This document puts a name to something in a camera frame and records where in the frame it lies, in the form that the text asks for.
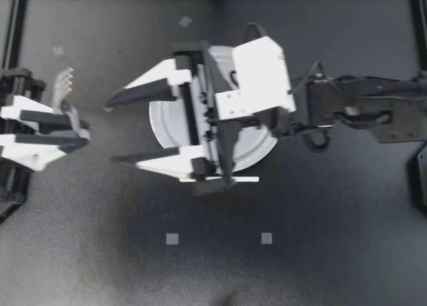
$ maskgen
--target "black cable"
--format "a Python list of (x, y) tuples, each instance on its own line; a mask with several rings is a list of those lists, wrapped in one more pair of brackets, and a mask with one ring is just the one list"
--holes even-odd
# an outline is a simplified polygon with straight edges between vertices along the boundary
[(322, 153), (329, 147), (331, 139), (329, 137), (328, 131), (321, 132), (324, 138), (324, 142), (322, 144), (314, 143), (313, 138), (309, 133), (302, 133), (302, 141), (313, 153)]
[(289, 94), (295, 94), (295, 92), (301, 88), (302, 85), (305, 85), (308, 82), (308, 79), (310, 78), (311, 75), (313, 75), (314, 71), (318, 69), (320, 71), (321, 74), (325, 74), (323, 65), (321, 61), (314, 61), (312, 63), (312, 66), (310, 67), (310, 69), (307, 71), (307, 73), (302, 77), (301, 81), (289, 91)]
[(236, 85), (236, 87), (237, 88), (239, 88), (239, 83), (238, 83), (238, 80), (236, 79), (236, 71), (230, 71), (230, 74), (229, 74), (229, 76), (230, 76), (230, 81), (232, 81), (232, 83), (234, 84), (234, 85)]

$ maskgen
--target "white square marker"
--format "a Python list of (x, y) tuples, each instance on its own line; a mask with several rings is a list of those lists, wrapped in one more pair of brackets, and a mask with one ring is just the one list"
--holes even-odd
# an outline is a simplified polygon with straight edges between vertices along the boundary
[(166, 245), (178, 245), (179, 234), (178, 233), (166, 233)]
[(271, 245), (273, 243), (273, 235), (271, 233), (261, 233), (261, 245)]
[(184, 16), (181, 18), (181, 20), (179, 21), (179, 24), (184, 27), (187, 28), (189, 26), (189, 24), (191, 24), (191, 22), (193, 21), (193, 19), (189, 18), (188, 16)]

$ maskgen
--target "cable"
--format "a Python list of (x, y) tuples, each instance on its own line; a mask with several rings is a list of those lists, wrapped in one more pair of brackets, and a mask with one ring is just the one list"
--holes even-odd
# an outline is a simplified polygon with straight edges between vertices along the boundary
[(307, 71), (307, 73), (302, 77), (301, 81), (289, 91), (289, 94), (294, 95), (296, 93), (296, 91), (301, 88), (302, 85), (305, 85), (308, 82), (308, 79), (310, 78), (310, 75), (313, 74), (313, 72), (318, 69), (320, 71), (321, 74), (324, 75), (325, 71), (322, 65), (321, 61), (314, 61), (312, 63), (312, 66), (310, 67), (310, 69)]
[(309, 133), (302, 134), (302, 141), (313, 153), (322, 153), (329, 147), (331, 139), (329, 137), (328, 131), (321, 131), (321, 133), (324, 138), (324, 142), (322, 144), (314, 143), (313, 138)]

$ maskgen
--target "white plate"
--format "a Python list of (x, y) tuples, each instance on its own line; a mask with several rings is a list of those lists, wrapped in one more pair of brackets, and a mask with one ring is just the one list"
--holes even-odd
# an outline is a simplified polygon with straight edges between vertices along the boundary
[[(230, 81), (230, 71), (234, 70), (232, 48), (228, 46), (213, 46), (210, 53), (217, 61), (224, 78), (233, 89), (237, 87)], [(197, 79), (191, 84), (193, 106), (200, 138), (207, 129), (203, 113), (205, 105), (199, 102), (200, 86)], [(155, 101), (149, 104), (149, 120), (155, 138), (163, 148), (186, 146), (189, 144), (188, 130), (185, 122), (184, 105), (181, 99), (177, 101)], [(263, 159), (276, 145), (277, 140), (270, 132), (262, 127), (248, 127), (240, 132), (239, 141), (234, 151), (236, 166), (234, 171), (248, 168)]]

